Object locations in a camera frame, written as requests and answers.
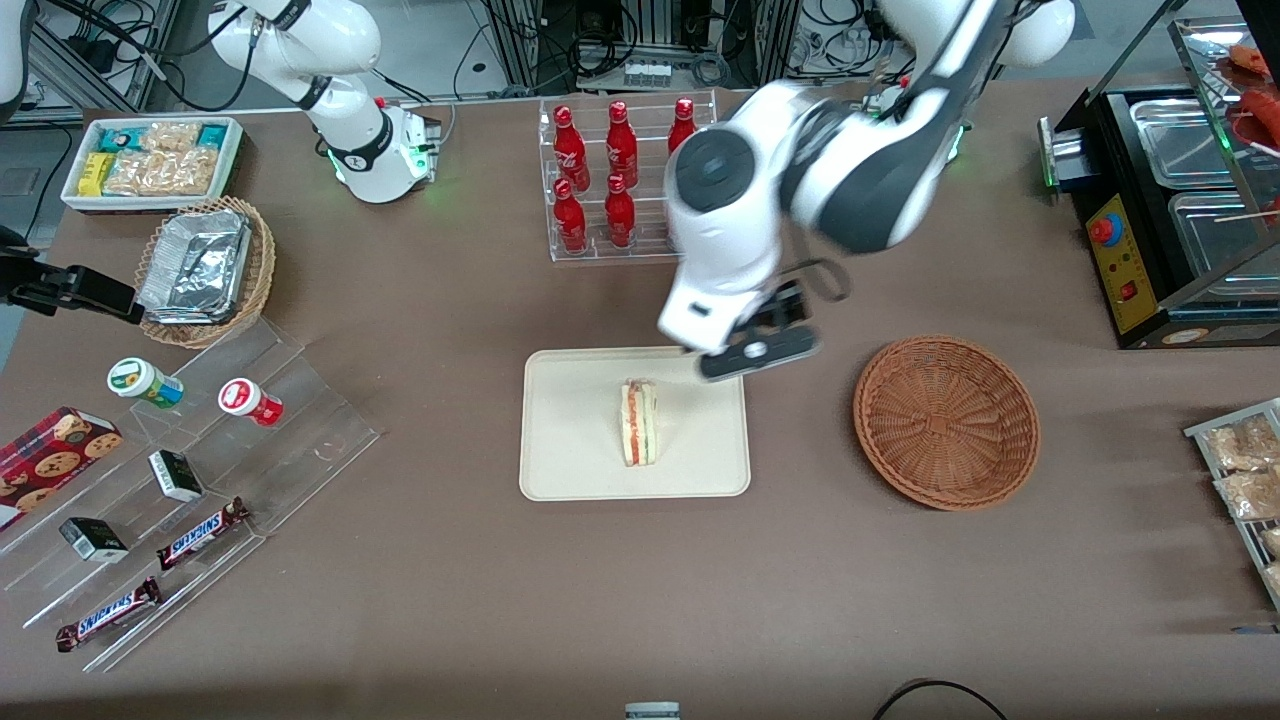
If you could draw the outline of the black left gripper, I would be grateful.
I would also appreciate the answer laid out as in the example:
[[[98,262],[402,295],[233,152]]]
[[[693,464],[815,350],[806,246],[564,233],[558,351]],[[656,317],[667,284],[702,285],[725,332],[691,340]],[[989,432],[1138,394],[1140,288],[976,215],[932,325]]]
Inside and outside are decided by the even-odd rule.
[[[814,331],[808,324],[810,316],[803,284],[786,281],[753,315],[735,327],[733,341],[813,342]]]

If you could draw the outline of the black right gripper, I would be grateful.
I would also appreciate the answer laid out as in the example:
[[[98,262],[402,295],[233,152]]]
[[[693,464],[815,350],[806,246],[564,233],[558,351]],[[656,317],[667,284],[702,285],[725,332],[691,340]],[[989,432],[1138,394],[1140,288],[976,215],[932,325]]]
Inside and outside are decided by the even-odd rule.
[[[64,309],[87,310],[140,324],[145,307],[136,291],[95,269],[73,265],[65,270],[38,260],[37,249],[15,231],[1,227],[1,301],[37,314]]]

